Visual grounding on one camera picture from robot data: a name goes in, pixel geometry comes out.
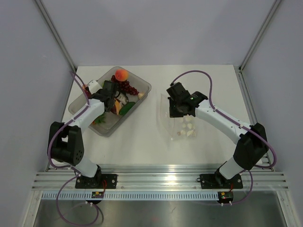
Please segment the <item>clear zip top bag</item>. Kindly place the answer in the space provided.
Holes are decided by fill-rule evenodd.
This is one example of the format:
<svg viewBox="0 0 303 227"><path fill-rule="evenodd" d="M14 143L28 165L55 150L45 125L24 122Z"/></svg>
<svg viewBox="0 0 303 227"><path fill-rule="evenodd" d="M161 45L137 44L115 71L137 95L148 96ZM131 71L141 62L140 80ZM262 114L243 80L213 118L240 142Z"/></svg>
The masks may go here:
<svg viewBox="0 0 303 227"><path fill-rule="evenodd" d="M196 137L196 124L193 116L170 118L169 100L165 94L160 94L157 106L157 120L163 134L171 141L193 140Z"/></svg>

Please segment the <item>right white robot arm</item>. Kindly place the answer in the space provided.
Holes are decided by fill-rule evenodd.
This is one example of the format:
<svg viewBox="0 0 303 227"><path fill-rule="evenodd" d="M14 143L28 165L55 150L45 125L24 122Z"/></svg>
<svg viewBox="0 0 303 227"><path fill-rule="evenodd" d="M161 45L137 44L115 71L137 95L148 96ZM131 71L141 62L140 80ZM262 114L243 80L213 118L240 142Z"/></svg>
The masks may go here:
<svg viewBox="0 0 303 227"><path fill-rule="evenodd" d="M169 116L180 118L193 116L204 120L225 134L235 145L233 156L213 174L201 175L203 189L241 189L238 182L242 171L251 170L267 153L266 132L263 125L250 125L217 109L210 97L201 92L189 93L180 82L168 89Z"/></svg>

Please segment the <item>red orange meat slab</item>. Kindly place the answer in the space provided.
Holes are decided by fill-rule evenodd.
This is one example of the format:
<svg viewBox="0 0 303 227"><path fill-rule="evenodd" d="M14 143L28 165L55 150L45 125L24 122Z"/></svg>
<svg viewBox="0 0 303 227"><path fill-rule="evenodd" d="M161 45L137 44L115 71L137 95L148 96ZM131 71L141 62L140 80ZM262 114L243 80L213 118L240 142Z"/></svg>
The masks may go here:
<svg viewBox="0 0 303 227"><path fill-rule="evenodd" d="M121 108L122 108L122 104L117 99L115 99L114 106L112 107L111 112L113 114L119 115Z"/></svg>

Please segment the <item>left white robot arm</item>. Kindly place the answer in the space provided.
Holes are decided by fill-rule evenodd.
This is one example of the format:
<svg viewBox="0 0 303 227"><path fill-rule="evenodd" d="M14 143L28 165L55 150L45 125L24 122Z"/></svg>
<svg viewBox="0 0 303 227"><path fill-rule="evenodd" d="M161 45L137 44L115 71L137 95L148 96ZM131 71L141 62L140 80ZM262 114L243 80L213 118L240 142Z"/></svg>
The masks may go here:
<svg viewBox="0 0 303 227"><path fill-rule="evenodd" d="M66 123L53 122L50 126L47 155L51 166L57 167L52 160L65 163L79 178L82 178L91 188L102 184L101 168L84 157L82 134L93 121L109 112L115 104L118 91L116 83L106 80L95 93L87 96L85 105Z"/></svg>

